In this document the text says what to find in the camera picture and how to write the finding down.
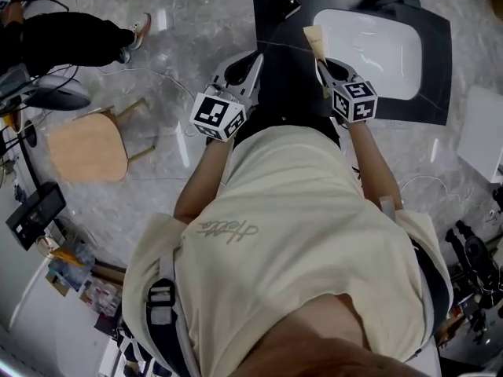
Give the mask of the black box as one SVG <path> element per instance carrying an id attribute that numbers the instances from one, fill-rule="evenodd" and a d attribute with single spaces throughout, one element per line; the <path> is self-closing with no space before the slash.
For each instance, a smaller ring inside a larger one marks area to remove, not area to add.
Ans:
<path id="1" fill-rule="evenodd" d="M 7 218 L 6 225 L 18 244 L 28 251 L 65 207 L 58 183 L 46 182 Z"/>

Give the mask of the white sink basin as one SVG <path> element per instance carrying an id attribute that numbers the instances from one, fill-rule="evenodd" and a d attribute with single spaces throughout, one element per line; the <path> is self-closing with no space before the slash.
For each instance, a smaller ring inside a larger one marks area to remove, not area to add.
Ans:
<path id="1" fill-rule="evenodd" d="M 410 100 L 420 89 L 422 44 L 409 25 L 339 9 L 314 17 L 325 55 L 350 65 L 379 97 Z"/>

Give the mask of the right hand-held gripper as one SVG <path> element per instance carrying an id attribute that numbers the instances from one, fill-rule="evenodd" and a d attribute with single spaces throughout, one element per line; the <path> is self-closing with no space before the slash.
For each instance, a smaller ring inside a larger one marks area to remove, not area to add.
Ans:
<path id="1" fill-rule="evenodd" d="M 316 66 L 321 83 L 330 89 L 333 115 L 346 123 L 365 122 L 375 117 L 378 96 L 370 82 L 340 60 L 317 59 Z"/>

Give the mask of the person's black trousers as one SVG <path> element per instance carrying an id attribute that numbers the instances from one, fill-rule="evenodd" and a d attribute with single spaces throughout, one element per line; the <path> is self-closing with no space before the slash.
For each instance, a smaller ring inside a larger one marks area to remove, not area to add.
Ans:
<path id="1" fill-rule="evenodd" d="M 236 148 L 258 132 L 275 126 L 311 128 L 322 133 L 340 147 L 340 136 L 330 118 L 319 116 L 311 111 L 274 112 L 272 108 L 261 108 L 259 105 L 253 108 L 247 121 L 237 131 L 233 147 Z"/>

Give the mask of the grey rounded helmet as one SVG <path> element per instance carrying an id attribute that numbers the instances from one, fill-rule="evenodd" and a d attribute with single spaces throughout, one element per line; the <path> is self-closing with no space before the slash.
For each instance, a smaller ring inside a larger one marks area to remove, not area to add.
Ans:
<path id="1" fill-rule="evenodd" d="M 88 107 L 91 98 L 79 81 L 60 75 L 45 75 L 35 81 L 24 103 L 33 108 L 75 111 Z"/>

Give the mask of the person's cream shirt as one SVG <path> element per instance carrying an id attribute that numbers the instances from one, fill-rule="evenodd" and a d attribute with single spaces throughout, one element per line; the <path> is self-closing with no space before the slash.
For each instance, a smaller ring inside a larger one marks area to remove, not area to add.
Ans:
<path id="1" fill-rule="evenodd" d="M 124 279 L 127 326 L 179 377 L 231 377 L 278 321 L 348 295 L 370 350 L 409 365 L 453 289 L 431 218 L 380 205 L 322 133 L 260 131 L 231 148 L 199 217 L 150 219 Z"/>

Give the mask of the black vanity cabinet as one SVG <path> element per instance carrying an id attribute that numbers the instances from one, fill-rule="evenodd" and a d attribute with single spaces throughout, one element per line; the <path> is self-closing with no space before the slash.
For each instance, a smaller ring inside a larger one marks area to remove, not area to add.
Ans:
<path id="1" fill-rule="evenodd" d="M 452 83 L 450 22 L 422 6 L 392 4 L 381 10 L 359 9 L 361 0 L 299 0 L 300 10 L 287 20 L 277 19 L 275 0 L 253 0 L 257 46 L 264 56 L 259 101 L 275 109 L 312 109 L 329 114 L 330 103 L 315 67 L 315 57 L 303 28 L 314 24 L 323 9 L 339 9 L 394 20 L 411 26 L 422 44 L 420 89 L 410 100 L 379 97 L 376 117 L 445 125 Z"/>

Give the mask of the person's left forearm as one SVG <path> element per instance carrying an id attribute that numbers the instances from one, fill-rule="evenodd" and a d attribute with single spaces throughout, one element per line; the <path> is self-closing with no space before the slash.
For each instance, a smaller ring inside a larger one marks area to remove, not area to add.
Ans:
<path id="1" fill-rule="evenodd" d="M 213 140 L 205 148 L 174 207 L 173 217 L 188 225 L 215 199 L 226 168 L 233 139 Z"/>

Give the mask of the beige paper piece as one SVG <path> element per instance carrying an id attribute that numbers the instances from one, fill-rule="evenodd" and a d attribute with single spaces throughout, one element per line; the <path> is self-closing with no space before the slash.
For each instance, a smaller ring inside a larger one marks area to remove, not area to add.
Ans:
<path id="1" fill-rule="evenodd" d="M 322 73 L 318 69 L 318 61 L 326 64 L 325 59 L 325 49 L 323 44 L 323 31 L 321 25 L 311 25 L 303 28 L 303 33 L 305 34 L 307 41 L 310 45 L 310 48 L 315 57 L 315 67 L 317 69 L 320 82 L 323 87 L 323 98 L 329 98 L 330 89 L 324 84 Z"/>

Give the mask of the black soap dispenser bottle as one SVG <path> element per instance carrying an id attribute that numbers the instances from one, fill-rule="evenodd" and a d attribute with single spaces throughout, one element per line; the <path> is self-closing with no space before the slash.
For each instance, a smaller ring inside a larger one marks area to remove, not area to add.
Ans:
<path id="1" fill-rule="evenodd" d="M 299 0 L 275 0 L 274 4 L 275 13 L 279 20 L 287 20 L 302 6 Z"/>

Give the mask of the black tripod equipment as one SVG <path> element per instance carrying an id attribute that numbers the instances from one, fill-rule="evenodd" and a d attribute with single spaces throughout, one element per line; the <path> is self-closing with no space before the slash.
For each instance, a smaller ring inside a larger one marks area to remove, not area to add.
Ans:
<path id="1" fill-rule="evenodd" d="M 459 306 L 474 332 L 486 329 L 487 309 L 503 300 L 503 268 L 495 262 L 486 244 L 463 221 L 446 233 L 461 272 L 451 278 L 455 305 Z"/>

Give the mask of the clutter of small packets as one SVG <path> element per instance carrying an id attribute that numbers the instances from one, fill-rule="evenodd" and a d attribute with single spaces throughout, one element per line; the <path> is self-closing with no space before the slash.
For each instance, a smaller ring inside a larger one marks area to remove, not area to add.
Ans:
<path id="1" fill-rule="evenodd" d="M 95 313 L 116 316 L 122 303 L 122 269 L 97 260 L 82 242 L 52 250 L 49 256 L 50 274 L 59 283 L 81 294 L 81 300 Z"/>

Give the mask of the person's right forearm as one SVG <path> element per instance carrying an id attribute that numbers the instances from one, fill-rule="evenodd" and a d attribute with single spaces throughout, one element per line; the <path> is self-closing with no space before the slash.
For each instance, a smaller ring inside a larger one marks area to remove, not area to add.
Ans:
<path id="1" fill-rule="evenodd" d="M 364 197 L 379 208 L 380 199 L 390 197 L 396 210 L 401 210 L 402 197 L 395 176 L 381 155 L 380 150 L 364 122 L 348 123 L 354 154 L 362 181 Z"/>

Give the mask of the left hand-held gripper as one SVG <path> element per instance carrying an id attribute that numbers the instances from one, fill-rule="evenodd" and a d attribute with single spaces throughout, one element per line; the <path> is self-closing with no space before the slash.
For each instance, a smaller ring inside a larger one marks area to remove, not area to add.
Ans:
<path id="1" fill-rule="evenodd" d="M 247 122 L 256 104 L 263 54 L 257 50 L 238 53 L 215 70 L 203 93 L 198 93 L 189 121 L 196 131 L 226 142 Z"/>

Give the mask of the wooden stool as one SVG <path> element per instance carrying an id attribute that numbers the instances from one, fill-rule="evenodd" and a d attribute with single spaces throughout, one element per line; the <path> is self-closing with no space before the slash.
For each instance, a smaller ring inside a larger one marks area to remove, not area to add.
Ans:
<path id="1" fill-rule="evenodd" d="M 133 161 L 156 149 L 156 144 L 152 143 L 131 156 L 124 145 L 119 121 L 141 106 L 149 106 L 145 98 L 117 115 L 112 111 L 113 106 L 98 108 L 51 130 L 47 144 L 59 175 L 68 182 L 123 179 Z"/>

